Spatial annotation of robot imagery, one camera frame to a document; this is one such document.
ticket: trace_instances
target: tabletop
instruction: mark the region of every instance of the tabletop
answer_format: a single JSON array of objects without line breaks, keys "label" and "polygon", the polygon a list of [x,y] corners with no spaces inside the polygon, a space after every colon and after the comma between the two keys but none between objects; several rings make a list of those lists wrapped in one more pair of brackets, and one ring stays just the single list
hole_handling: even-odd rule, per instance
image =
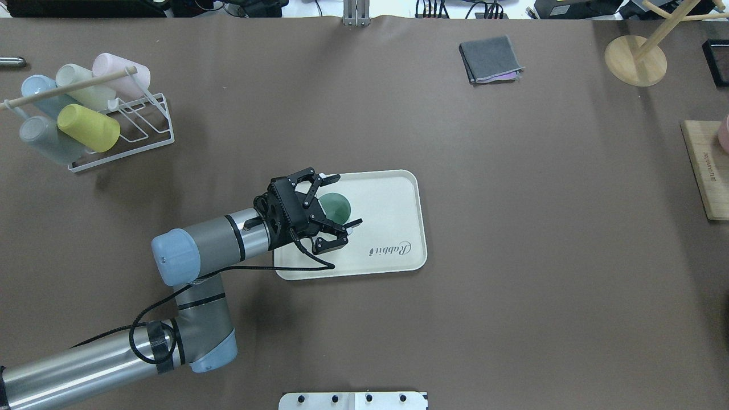
[{"label": "tabletop", "polygon": [[[729,27],[680,25],[657,85],[614,78],[608,42],[657,25],[4,21],[1,54],[30,66],[0,71],[2,98],[111,52],[150,68],[176,142],[72,174],[2,114],[0,364],[130,323],[170,293],[151,239],[250,207],[272,177],[407,169],[423,268],[227,272],[231,364],[73,408],[275,409],[283,392],[369,389],[427,391],[432,409],[726,409],[729,225],[706,219],[679,124],[726,116],[701,44]],[[503,34],[523,78],[469,84],[459,43]]]}]

